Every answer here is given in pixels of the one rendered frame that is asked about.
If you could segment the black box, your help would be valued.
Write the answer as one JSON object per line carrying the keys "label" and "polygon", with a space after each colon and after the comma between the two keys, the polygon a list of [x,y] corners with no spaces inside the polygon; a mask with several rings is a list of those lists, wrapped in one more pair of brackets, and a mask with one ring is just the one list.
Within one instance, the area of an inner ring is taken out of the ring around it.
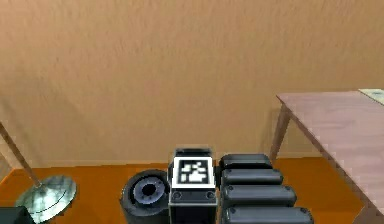
{"label": "black box", "polygon": [[35,222],[23,206],[0,207],[0,224],[35,224]]}

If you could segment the pale wooden table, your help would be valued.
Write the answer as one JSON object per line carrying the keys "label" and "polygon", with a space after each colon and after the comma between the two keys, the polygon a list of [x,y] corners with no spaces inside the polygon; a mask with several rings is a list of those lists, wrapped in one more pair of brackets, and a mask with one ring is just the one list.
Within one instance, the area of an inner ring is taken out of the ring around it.
{"label": "pale wooden table", "polygon": [[352,224],[384,224],[384,106],[359,91],[280,93],[269,158],[288,124],[305,136],[363,202]]}

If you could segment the floor lamp with metal base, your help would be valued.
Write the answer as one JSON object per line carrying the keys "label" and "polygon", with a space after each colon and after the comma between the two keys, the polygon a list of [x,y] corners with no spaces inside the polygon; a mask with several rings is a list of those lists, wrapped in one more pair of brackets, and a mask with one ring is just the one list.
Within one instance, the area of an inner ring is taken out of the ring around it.
{"label": "floor lamp with metal base", "polygon": [[33,182],[31,187],[18,196],[15,206],[24,207],[35,224],[46,223],[62,214],[75,199],[76,182],[65,175],[52,175],[39,179],[2,122],[0,122],[0,136]]}

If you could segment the pale green flat paper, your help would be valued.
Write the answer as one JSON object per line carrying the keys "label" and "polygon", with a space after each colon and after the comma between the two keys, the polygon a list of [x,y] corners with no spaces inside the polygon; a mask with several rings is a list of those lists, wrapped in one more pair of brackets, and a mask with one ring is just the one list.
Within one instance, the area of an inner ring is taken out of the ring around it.
{"label": "pale green flat paper", "polygon": [[359,89],[359,92],[384,106],[384,89]]}

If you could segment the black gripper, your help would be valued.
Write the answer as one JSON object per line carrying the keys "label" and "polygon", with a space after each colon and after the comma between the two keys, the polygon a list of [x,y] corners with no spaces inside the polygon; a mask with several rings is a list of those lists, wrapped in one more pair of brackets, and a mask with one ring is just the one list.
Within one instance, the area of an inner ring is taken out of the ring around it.
{"label": "black gripper", "polygon": [[119,199],[128,224],[170,224],[167,173],[149,169],[132,176]]}

